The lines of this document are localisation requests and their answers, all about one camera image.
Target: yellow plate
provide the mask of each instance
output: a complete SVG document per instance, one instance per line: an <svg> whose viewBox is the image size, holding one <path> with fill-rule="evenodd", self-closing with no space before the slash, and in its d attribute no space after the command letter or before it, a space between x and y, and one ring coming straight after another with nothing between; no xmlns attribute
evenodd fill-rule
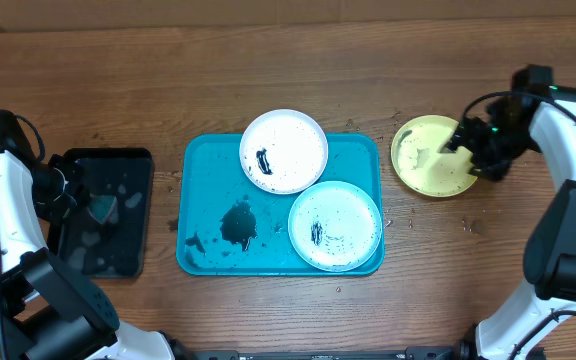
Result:
<svg viewBox="0 0 576 360"><path fill-rule="evenodd" d="M466 191L477 177L469 175L472 153L460 147L455 154L440 154L458 122L439 115L414 118L392 140L390 156L397 175L424 195L448 197Z"/></svg>

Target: table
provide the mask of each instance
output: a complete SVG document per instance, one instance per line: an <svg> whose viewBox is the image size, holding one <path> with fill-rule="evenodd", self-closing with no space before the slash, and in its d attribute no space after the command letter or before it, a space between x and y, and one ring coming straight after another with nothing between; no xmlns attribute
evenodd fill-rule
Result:
<svg viewBox="0 0 576 360"><path fill-rule="evenodd" d="M553 66L558 84L576 86L576 18L0 34L0 108L33 121L49 154L152 152L144 271L96 281L123 320L195 350L401 349L452 344L502 304L554 191L544 160L526 153L501 183L426 198L395 175L390 141L409 119L458 117L474 98L508 89L526 63ZM376 141L392 224L375 274L193 277L177 265L168 222L178 214L186 145L242 132L276 108ZM464 217L479 234L464 231ZM543 345L550 358L576 358L576 319Z"/></svg>

